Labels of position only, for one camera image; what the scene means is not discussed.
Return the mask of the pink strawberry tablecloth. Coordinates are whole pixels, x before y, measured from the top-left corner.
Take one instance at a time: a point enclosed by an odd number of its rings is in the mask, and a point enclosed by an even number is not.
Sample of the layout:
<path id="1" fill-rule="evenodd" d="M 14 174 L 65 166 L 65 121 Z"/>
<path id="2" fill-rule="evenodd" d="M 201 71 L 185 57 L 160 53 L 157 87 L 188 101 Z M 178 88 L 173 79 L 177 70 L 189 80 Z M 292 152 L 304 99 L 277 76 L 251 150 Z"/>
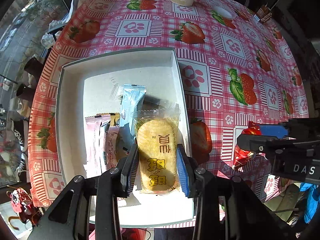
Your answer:
<path id="1" fill-rule="evenodd" d="M 86 0 L 50 52 L 29 122 L 31 197 L 48 207 L 76 175 L 99 173 L 89 163 L 85 118 L 120 110 L 115 85 L 180 106 L 179 141 L 189 145 L 192 118 L 211 137 L 204 167 L 232 169 L 236 137 L 249 121 L 271 124 L 308 116 L 297 65 L 273 23 L 258 23 L 231 0 Z"/>

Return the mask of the light blue snack bar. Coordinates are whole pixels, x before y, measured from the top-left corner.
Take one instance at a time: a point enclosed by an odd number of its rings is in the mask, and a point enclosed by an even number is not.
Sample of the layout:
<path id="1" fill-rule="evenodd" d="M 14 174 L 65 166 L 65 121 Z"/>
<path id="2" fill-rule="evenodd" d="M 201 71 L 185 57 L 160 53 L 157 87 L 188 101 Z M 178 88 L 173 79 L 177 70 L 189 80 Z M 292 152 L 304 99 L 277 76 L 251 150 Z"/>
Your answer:
<path id="1" fill-rule="evenodd" d="M 146 94 L 146 86 L 124 84 L 123 98 L 120 108 L 120 123 L 117 149 L 120 153 L 128 151 L 135 138 L 134 114 L 142 109 Z"/>

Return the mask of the white crispy cranberry packet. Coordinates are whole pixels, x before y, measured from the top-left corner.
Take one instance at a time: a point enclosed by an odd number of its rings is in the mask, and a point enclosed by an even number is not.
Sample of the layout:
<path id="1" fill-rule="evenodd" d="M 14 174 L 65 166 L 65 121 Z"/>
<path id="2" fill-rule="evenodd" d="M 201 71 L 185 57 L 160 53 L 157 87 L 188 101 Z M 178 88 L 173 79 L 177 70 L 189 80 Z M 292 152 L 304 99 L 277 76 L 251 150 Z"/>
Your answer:
<path id="1" fill-rule="evenodd" d="M 119 126 L 111 126 L 108 129 L 106 135 L 106 168 L 109 170 L 111 168 L 116 167 L 118 163 L 117 159 L 117 137 L 119 133 Z"/>

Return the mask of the clear dark snack stick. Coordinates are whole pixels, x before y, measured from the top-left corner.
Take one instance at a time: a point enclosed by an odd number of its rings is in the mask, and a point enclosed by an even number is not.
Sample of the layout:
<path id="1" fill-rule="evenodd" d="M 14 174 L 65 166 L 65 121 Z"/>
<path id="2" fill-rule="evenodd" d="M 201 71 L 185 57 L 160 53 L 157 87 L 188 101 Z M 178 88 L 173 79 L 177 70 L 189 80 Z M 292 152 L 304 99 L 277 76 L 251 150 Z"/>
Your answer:
<path id="1" fill-rule="evenodd" d="M 111 90 L 110 99 L 122 102 L 123 90 L 123 85 L 115 84 Z M 178 104 L 173 101 L 159 99 L 157 97 L 146 94 L 143 100 L 142 110 L 175 108 L 176 106 L 178 106 Z"/>

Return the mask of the pink purple snack packet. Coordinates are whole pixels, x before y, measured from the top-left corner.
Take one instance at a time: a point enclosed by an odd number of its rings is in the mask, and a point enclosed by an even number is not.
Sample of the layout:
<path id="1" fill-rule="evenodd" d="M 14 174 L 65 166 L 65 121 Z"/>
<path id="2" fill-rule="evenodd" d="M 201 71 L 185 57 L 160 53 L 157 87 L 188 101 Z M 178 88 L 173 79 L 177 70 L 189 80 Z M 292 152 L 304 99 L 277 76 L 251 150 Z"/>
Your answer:
<path id="1" fill-rule="evenodd" d="M 101 175 L 106 171 L 104 161 L 105 127 L 110 123 L 110 114 L 99 114 L 85 118 L 84 135 L 86 163 L 84 169 L 87 178 Z"/>

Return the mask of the red foil snack packet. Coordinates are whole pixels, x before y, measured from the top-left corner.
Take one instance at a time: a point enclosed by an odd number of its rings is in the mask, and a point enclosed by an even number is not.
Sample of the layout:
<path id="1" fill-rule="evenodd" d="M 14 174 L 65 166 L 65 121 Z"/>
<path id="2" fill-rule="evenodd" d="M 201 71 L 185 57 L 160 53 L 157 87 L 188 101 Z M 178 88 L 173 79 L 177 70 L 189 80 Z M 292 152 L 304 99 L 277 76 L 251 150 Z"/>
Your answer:
<path id="1" fill-rule="evenodd" d="M 250 140 L 258 135 L 262 135 L 260 125 L 250 121 L 248 127 L 237 137 L 232 169 L 238 170 L 254 157 L 254 151 L 250 148 Z"/>

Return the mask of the gold snack packet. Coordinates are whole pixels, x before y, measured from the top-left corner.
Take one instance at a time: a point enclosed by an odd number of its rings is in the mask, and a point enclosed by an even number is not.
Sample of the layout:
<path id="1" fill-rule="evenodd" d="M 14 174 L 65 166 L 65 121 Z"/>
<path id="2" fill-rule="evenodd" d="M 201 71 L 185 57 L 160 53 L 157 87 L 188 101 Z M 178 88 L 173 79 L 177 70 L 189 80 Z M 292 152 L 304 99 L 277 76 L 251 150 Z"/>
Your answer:
<path id="1" fill-rule="evenodd" d="M 110 113 L 110 127 L 119 126 L 119 123 L 120 123 L 120 114 Z"/>

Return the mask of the yellow rice cracker packet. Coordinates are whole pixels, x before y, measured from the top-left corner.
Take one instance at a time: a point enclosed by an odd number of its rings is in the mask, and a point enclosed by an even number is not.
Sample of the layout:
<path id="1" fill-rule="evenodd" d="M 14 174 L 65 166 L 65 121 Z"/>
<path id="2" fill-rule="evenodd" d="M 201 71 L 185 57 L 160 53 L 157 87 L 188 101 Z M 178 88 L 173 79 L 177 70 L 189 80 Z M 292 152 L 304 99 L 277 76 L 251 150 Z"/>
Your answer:
<path id="1" fill-rule="evenodd" d="M 133 115 L 142 192 L 166 194 L 176 189 L 178 106 L 137 111 Z"/>

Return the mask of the brown coffee sachet box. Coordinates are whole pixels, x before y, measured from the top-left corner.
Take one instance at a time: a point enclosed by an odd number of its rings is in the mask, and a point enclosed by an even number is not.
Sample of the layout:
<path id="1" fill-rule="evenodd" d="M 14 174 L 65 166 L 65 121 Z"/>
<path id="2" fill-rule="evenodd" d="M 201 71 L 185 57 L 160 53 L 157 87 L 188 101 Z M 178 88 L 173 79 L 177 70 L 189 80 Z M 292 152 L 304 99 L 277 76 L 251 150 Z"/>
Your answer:
<path id="1" fill-rule="evenodd" d="M 272 17 L 272 11 L 266 5 L 262 5 L 253 17 L 257 22 L 264 24 Z"/>

